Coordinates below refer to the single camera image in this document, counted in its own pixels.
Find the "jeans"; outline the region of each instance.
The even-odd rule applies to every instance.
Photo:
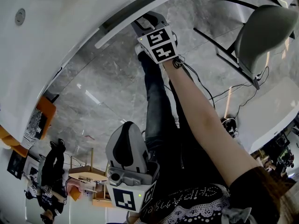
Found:
[[[61,192],[64,166],[64,153],[52,149],[44,162],[42,171],[42,186],[48,185],[53,191]]]
[[[169,194],[204,182],[225,185],[210,157],[196,141],[171,81],[169,86],[176,102],[179,129],[171,112],[159,65],[144,51],[138,55],[138,60],[145,73],[148,101],[145,143],[160,165],[155,194]],[[185,67],[183,69],[191,78]]]

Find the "marble floor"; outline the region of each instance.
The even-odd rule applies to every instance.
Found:
[[[243,1],[256,6],[271,4],[268,0]],[[193,27],[228,48],[252,9],[223,0],[170,0],[155,11],[165,16],[177,34],[179,53],[197,71],[213,96],[232,85],[246,83],[242,76],[216,56],[215,47],[196,34]],[[299,25],[295,29],[295,35],[298,34]],[[135,122],[140,130],[145,129],[147,101],[144,73],[134,52],[136,35],[128,26],[104,47],[96,49],[94,44],[101,36],[101,31],[97,32],[48,89],[52,94],[60,94],[55,102],[57,112],[46,138],[30,150],[33,154],[46,155],[50,150],[49,141],[62,138],[67,153],[82,164],[90,162],[93,147],[94,166],[105,170],[105,146],[110,135],[129,120]],[[291,77],[299,85],[298,47],[298,39],[289,39],[271,52],[269,77],[253,100],[269,91],[285,76]],[[164,82],[168,84],[163,69],[162,72]],[[173,95],[171,91],[166,91],[176,117]],[[239,105],[246,102],[254,92],[253,87],[235,88],[228,113],[236,115]],[[227,93],[215,98],[219,117],[224,115],[226,96]]]

